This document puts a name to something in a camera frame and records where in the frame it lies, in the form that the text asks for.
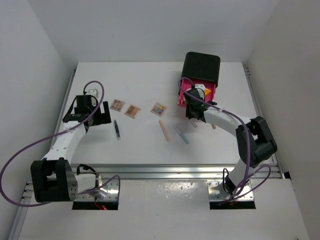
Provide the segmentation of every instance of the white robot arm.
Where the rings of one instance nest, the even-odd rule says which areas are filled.
[[[193,87],[186,92],[188,93],[184,93],[187,103],[186,117],[196,118],[209,124],[215,124],[235,136],[237,139],[240,160],[237,162],[233,171],[227,175],[224,184],[226,189],[225,196],[227,194],[234,195],[235,191],[237,190],[237,186],[240,183],[242,184],[246,175],[248,161],[247,144],[249,144],[250,147],[247,176],[254,173],[255,168],[264,160],[270,158],[271,155],[274,154],[278,149],[268,124],[261,116],[257,116],[255,118],[237,116],[247,127],[249,133],[249,142],[247,143],[245,128],[239,119],[225,111],[222,111],[220,107],[208,107],[206,104],[204,104],[204,98],[201,96],[201,90]]]
[[[59,135],[42,158],[31,165],[31,176],[35,199],[38,203],[74,201],[77,194],[98,187],[96,173],[74,174],[70,163],[75,150],[89,127],[111,123],[108,102],[103,102],[105,113],[98,109],[92,118],[79,127],[98,104],[98,90],[92,89],[84,95],[77,95],[63,118],[65,134]]]

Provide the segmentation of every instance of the metal mounting plate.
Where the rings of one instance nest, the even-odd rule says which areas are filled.
[[[97,203],[99,202],[117,202],[118,201],[118,192],[119,192],[119,182],[117,179],[112,180],[106,186],[101,188],[105,197],[101,197],[97,199]],[[94,202],[95,198],[90,194],[81,194],[77,195],[74,202]]]
[[[228,200],[229,196],[224,197],[223,194],[220,193],[222,188],[222,180],[214,180],[214,181],[207,181],[208,185],[208,193],[209,193],[209,201],[210,202],[221,202],[224,200]],[[248,181],[242,190],[242,193],[245,194],[249,192],[252,189],[251,182]],[[249,192],[245,196],[239,198],[236,200],[237,202],[248,202],[248,201],[254,201],[254,194],[253,192]]]

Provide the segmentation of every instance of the black box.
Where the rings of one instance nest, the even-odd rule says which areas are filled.
[[[218,56],[190,51],[185,55],[181,77],[210,81],[217,88],[220,62]]]

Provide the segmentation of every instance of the white table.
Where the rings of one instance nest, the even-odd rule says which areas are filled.
[[[236,139],[210,124],[193,128],[177,106],[181,62],[79,63],[66,108],[83,86],[103,83],[104,100],[125,101],[142,110],[132,119],[110,110],[113,124],[91,127],[72,163],[86,164],[235,164]],[[243,116],[256,115],[241,63],[222,63],[215,100]],[[163,117],[150,112],[155,102],[168,107]],[[158,120],[162,119],[170,142]],[[190,140],[180,139],[177,124]],[[252,186],[260,182],[253,179]],[[124,180],[118,211],[71,210],[72,203],[29,208],[20,240],[308,240],[304,222],[288,179],[270,179],[254,192],[256,209],[210,210],[205,180]]]
[[[105,88],[104,100],[125,101],[121,112],[110,109],[121,140],[112,124],[91,127],[78,145],[73,164],[235,164],[239,160],[237,140],[229,133],[201,121],[193,128],[185,117],[185,108],[177,106],[178,80],[183,62],[81,62],[70,89],[66,109],[84,85],[100,81]],[[88,89],[100,89],[92,84]],[[215,99],[223,108],[241,116],[255,117],[244,68],[240,62],[222,62]],[[162,117],[150,112],[156,102],[167,106]],[[124,114],[133,104],[141,108],[135,119]],[[159,120],[170,141],[167,142]],[[178,125],[189,139],[186,145],[175,132]]]
[[[256,209],[210,210],[203,180],[125,180],[118,211],[71,210],[71,202],[32,207],[19,240],[309,239],[289,179],[268,180],[254,199]]]

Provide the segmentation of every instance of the marker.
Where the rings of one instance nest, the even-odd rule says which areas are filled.
[[[120,132],[119,132],[119,128],[118,128],[118,124],[117,124],[117,121],[116,121],[116,120],[114,120],[114,128],[115,128],[116,138],[117,138],[118,140],[120,140],[120,139],[121,139],[121,138],[120,138]]]
[[[174,127],[174,130],[180,135],[180,137],[182,138],[182,140],[185,142],[185,144],[189,144],[189,140],[186,138],[186,136],[184,135],[184,133],[181,132],[177,126],[174,125],[173,127]]]

